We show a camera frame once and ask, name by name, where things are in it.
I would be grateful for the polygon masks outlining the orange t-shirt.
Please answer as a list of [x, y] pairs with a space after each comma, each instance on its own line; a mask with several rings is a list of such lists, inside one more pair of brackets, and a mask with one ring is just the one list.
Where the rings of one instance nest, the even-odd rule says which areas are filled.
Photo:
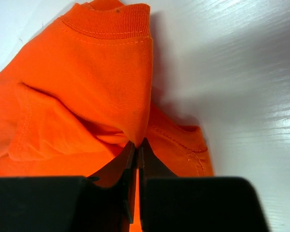
[[138, 150], [147, 139], [179, 177], [213, 167], [198, 126], [179, 126], [151, 100], [147, 4], [75, 4], [0, 72], [0, 178], [88, 177], [133, 143], [134, 219], [141, 232]]

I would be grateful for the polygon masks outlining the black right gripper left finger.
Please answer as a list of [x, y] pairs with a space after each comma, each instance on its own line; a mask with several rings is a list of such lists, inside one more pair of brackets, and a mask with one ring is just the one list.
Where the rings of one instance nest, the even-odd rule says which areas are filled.
[[127, 232], [134, 219], [136, 148], [94, 174], [0, 178], [0, 232]]

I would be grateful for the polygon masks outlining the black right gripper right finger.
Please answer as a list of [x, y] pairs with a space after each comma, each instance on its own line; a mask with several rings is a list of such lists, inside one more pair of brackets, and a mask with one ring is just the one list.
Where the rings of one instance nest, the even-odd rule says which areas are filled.
[[266, 232], [254, 187], [241, 177], [179, 177], [154, 154], [138, 150], [144, 232]]

